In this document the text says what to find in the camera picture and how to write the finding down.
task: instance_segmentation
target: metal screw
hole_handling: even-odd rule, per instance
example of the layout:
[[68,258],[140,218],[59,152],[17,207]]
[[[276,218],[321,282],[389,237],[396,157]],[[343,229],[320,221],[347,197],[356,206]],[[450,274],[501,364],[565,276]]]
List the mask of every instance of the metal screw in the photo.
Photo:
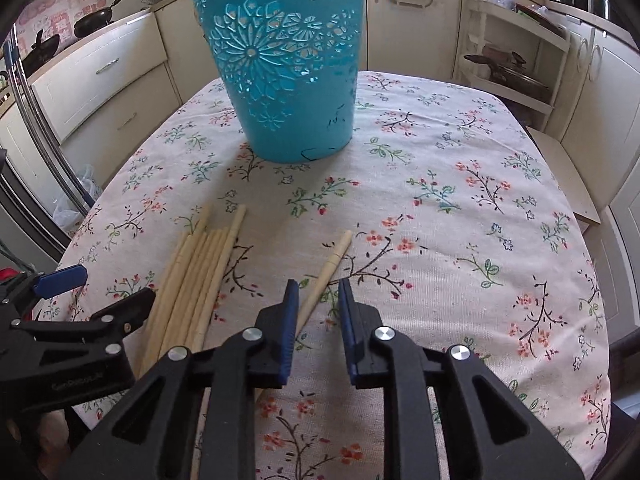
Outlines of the metal screw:
[[246,341],[258,341],[262,337],[262,330],[252,326],[251,328],[247,328],[242,332],[242,338]]
[[122,347],[118,343],[111,343],[110,345],[107,345],[107,348],[104,349],[104,351],[110,355],[116,355],[120,353],[120,350],[122,350]]
[[171,361],[182,361],[187,357],[188,353],[188,350],[184,346],[174,346],[167,352],[167,355]]
[[374,330],[373,334],[380,339],[380,341],[390,341],[396,336],[396,331],[390,326],[379,326]]
[[471,355],[471,350],[464,345],[455,345],[449,351],[451,357],[458,361],[464,361],[465,359],[469,359]]

